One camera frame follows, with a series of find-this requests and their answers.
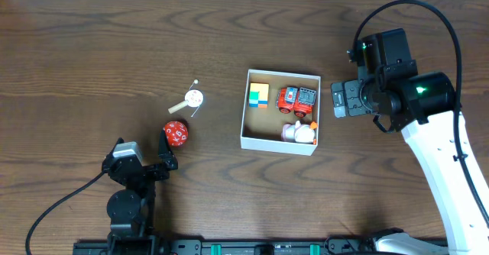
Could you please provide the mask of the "small white rattle drum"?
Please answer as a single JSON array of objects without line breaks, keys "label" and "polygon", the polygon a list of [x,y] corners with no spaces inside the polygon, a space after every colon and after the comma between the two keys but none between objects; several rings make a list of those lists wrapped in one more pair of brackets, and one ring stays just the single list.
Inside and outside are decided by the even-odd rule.
[{"label": "small white rattle drum", "polygon": [[204,102],[203,93],[198,89],[194,89],[194,86],[198,84],[199,84],[199,80],[195,79],[192,85],[190,86],[189,90],[185,94],[184,100],[168,108],[168,112],[170,114],[173,114],[185,107],[190,107],[190,108],[194,108],[194,112],[191,115],[191,117],[193,117],[195,113],[197,113],[197,111],[200,109],[202,103]]}]

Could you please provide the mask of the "colourful puzzle cube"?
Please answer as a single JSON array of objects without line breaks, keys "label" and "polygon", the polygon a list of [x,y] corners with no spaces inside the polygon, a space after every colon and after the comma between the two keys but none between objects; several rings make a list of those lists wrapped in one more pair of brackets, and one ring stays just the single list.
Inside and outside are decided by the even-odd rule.
[{"label": "colourful puzzle cube", "polygon": [[269,85],[252,82],[249,87],[248,104],[252,108],[267,108]]}]

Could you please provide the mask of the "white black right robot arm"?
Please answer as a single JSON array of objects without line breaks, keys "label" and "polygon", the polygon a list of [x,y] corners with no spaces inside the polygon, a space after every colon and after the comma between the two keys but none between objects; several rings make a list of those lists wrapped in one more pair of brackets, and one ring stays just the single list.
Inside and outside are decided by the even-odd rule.
[{"label": "white black right robot arm", "polygon": [[373,236],[372,253],[486,254],[488,186],[474,157],[455,90],[446,74],[419,74],[403,29],[356,40],[348,52],[357,79],[332,84],[337,118],[373,115],[385,133],[400,132],[436,201],[447,242],[439,246],[391,229]]}]

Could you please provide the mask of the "red polyhedral die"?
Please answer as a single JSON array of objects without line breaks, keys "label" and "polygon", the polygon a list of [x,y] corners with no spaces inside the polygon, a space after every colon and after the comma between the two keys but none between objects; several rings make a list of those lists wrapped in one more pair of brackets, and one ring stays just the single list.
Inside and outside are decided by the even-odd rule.
[{"label": "red polyhedral die", "polygon": [[167,141],[172,147],[182,146],[189,138],[186,125],[180,121],[170,121],[164,126],[164,133]]}]

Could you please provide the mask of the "red toy truck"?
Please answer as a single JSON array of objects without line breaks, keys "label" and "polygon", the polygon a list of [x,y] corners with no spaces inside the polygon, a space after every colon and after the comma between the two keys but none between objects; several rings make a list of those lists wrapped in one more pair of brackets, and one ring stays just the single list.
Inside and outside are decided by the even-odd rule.
[{"label": "red toy truck", "polygon": [[313,112],[317,91],[304,87],[287,86],[278,91],[276,106],[283,114],[294,113],[304,118]]}]

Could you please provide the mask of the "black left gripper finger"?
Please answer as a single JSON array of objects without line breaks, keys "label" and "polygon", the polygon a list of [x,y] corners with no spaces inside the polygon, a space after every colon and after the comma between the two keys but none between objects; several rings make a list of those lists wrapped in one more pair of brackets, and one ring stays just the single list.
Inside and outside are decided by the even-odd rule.
[{"label": "black left gripper finger", "polygon": [[166,167],[178,167],[177,158],[171,150],[165,130],[160,132],[158,156]]},{"label": "black left gripper finger", "polygon": [[115,143],[115,146],[112,148],[112,150],[115,150],[115,148],[119,145],[119,144],[123,144],[125,141],[123,140],[122,137],[119,137]]}]

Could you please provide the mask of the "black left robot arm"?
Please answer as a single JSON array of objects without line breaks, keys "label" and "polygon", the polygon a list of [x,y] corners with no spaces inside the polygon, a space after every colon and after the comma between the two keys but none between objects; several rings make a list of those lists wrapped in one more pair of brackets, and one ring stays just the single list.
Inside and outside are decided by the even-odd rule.
[{"label": "black left robot arm", "polygon": [[119,138],[102,162],[102,171],[124,186],[109,199],[106,209],[111,219],[108,255],[169,254],[170,244],[154,233],[155,182],[166,180],[178,168],[166,133],[160,133],[159,163],[143,165],[142,152],[134,141]]}]

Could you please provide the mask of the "white duck toy pink hat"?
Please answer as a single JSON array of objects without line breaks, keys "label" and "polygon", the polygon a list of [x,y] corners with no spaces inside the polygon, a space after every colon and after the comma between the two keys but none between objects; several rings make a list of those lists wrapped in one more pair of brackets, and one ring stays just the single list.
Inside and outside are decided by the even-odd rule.
[{"label": "white duck toy pink hat", "polygon": [[300,121],[296,121],[295,124],[285,124],[282,129],[281,140],[284,142],[316,145],[317,128],[318,124],[314,121],[310,124],[302,124]]}]

